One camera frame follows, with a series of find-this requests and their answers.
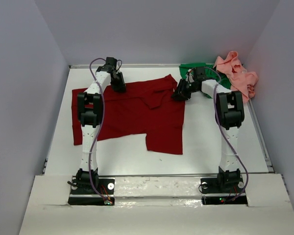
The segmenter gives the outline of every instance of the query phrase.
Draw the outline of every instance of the red shirt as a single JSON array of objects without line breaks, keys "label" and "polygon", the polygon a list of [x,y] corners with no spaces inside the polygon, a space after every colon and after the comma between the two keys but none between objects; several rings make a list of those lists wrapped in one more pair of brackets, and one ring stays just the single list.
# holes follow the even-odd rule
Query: red shirt
[{"label": "red shirt", "polygon": [[[164,78],[126,84],[125,93],[104,91],[105,116],[98,141],[146,133],[147,150],[183,154],[182,127],[185,102],[171,99],[177,82],[171,75]],[[73,90],[72,118],[74,145],[82,144],[81,126],[77,119],[77,94]]]}]

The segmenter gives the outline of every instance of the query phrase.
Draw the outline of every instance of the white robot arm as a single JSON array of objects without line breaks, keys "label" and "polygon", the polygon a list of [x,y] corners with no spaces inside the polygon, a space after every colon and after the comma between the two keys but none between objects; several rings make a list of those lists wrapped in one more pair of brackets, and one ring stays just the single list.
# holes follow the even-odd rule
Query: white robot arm
[{"label": "white robot arm", "polygon": [[241,172],[239,161],[232,148],[237,148],[239,128],[244,120],[244,107],[242,94],[239,91],[231,91],[220,85],[217,81],[206,76],[205,69],[208,67],[196,67],[190,69],[187,75],[193,77],[181,79],[172,98],[176,101],[188,100],[191,93],[201,91],[204,94],[214,97],[217,123],[220,124],[221,133],[224,138],[221,139],[221,161],[217,178],[202,179],[202,192],[223,193],[229,192],[241,182]]},{"label": "white robot arm", "polygon": [[123,74],[116,67],[117,60],[112,57],[107,57],[105,65],[99,67],[96,71],[96,81],[85,92],[77,96],[78,119],[81,123],[83,148],[75,185],[80,188],[91,187],[90,177],[93,179],[92,182],[95,188],[98,186],[97,141],[95,143],[94,141],[100,131],[103,118],[101,92],[109,84],[111,84],[112,89],[116,92],[126,92]]}]

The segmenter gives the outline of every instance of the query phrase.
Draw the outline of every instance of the pink cloth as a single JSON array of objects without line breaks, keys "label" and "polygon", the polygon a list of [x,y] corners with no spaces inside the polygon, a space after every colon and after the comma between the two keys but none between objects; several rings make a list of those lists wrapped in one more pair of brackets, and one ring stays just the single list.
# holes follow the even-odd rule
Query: pink cloth
[{"label": "pink cloth", "polygon": [[214,67],[229,78],[231,90],[242,92],[243,102],[246,103],[255,96],[254,85],[259,78],[255,72],[247,72],[238,56],[236,51],[230,51],[225,60],[218,56]]}]

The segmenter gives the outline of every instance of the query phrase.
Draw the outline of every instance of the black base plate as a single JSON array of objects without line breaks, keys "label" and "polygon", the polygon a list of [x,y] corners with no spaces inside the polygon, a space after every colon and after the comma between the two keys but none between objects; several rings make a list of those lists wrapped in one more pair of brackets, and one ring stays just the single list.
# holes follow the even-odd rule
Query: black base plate
[{"label": "black base plate", "polygon": [[246,196],[240,196],[234,201],[231,199],[234,198],[234,196],[229,196],[224,198],[224,201],[222,202],[220,197],[206,197],[203,196],[201,199],[201,202],[203,205],[224,205],[224,204],[234,204],[234,205],[247,205],[247,197]]},{"label": "black base plate", "polygon": [[[115,180],[110,178],[99,178],[97,191],[101,194],[104,194],[104,196],[107,198],[106,192],[102,188],[102,186],[104,186],[104,188],[107,191],[107,194],[110,197],[110,201],[112,201],[114,205],[114,201],[115,201],[115,199],[113,198],[114,188],[109,189],[108,188],[109,183],[115,184]],[[88,188],[71,187],[68,203],[70,205],[80,205],[80,206],[86,206],[86,205],[107,206],[104,203],[104,200],[99,195],[97,195],[91,187],[88,187]]]},{"label": "black base plate", "polygon": [[238,185],[233,185],[228,188],[220,188],[217,178],[201,178],[200,179],[200,191],[202,194],[211,193],[240,193],[242,189]]}]

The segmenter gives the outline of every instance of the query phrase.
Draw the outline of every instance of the purple cable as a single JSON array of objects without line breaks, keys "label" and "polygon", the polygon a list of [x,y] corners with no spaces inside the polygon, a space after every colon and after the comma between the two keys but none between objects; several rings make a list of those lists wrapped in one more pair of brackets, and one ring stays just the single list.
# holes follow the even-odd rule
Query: purple cable
[{"label": "purple cable", "polygon": [[245,189],[246,189],[247,184],[248,184],[249,176],[248,176],[248,171],[247,171],[245,165],[243,164],[241,158],[240,158],[239,155],[237,154],[236,150],[234,149],[234,147],[232,146],[232,144],[230,143],[230,141],[226,138],[226,136],[225,136],[225,134],[224,134],[224,132],[223,132],[223,130],[222,130],[222,128],[221,128],[220,120],[219,120],[219,117],[218,117],[218,115],[217,115],[217,105],[216,105],[216,99],[217,99],[217,87],[218,87],[218,85],[216,85],[215,88],[214,88],[214,107],[215,107],[215,115],[216,115],[216,120],[217,120],[217,124],[218,124],[219,130],[220,130],[220,132],[221,132],[223,138],[225,139],[225,141],[227,142],[227,144],[230,146],[231,150],[233,151],[235,157],[237,158],[237,160],[239,160],[240,164],[242,165],[242,167],[244,168],[245,173],[246,173],[246,183],[245,183],[244,187],[242,188],[242,191],[241,191],[238,195],[236,195],[235,197],[233,197],[233,198],[227,200],[227,201],[225,202],[225,203],[227,203],[227,202],[229,202],[229,201],[234,201],[234,200],[237,199],[239,196],[241,196],[242,193],[245,192]]},{"label": "purple cable", "polygon": [[101,121],[101,124],[100,124],[99,130],[98,130],[98,132],[97,132],[97,134],[96,134],[96,136],[95,136],[95,138],[94,138],[93,144],[92,144],[92,146],[91,146],[91,148],[90,148],[90,150],[89,150],[89,156],[88,156],[88,169],[89,169],[89,179],[90,179],[90,184],[91,184],[93,190],[95,191],[96,194],[98,194],[100,197],[102,197],[103,200],[105,201],[106,198],[105,198],[102,194],[100,194],[100,193],[97,191],[97,189],[96,189],[96,187],[95,187],[95,185],[94,185],[94,182],[93,182],[93,179],[92,179],[92,174],[91,174],[91,164],[90,164],[90,161],[91,161],[91,158],[92,158],[92,151],[93,151],[94,145],[95,145],[95,143],[96,143],[96,141],[97,141],[98,135],[99,135],[99,133],[100,133],[100,131],[101,131],[101,128],[102,128],[102,125],[103,125],[103,120],[104,120],[104,109],[105,109],[102,87],[101,87],[100,83],[97,81],[96,76],[94,75],[94,72],[92,71],[92,64],[93,64],[93,62],[95,62],[95,61],[97,61],[97,60],[103,60],[103,61],[106,61],[106,60],[103,59],[103,58],[97,58],[97,59],[93,60],[93,61],[90,62],[90,64],[89,64],[89,70],[90,70],[90,73],[92,74],[92,76],[93,76],[93,78],[94,78],[96,84],[97,84],[98,87],[99,87],[99,90],[100,90],[100,93],[101,93],[101,97],[102,97],[102,102],[103,102],[103,110],[102,110],[102,121]]},{"label": "purple cable", "polygon": [[215,70],[213,70],[212,68],[207,67],[207,66],[204,66],[204,68],[205,68],[205,69],[208,69],[208,70],[211,70],[211,71],[214,72],[216,75],[218,75],[218,77],[219,77],[219,81],[218,81],[218,83],[221,82],[222,78],[221,78],[220,74],[217,73],[217,71],[215,71]]}]

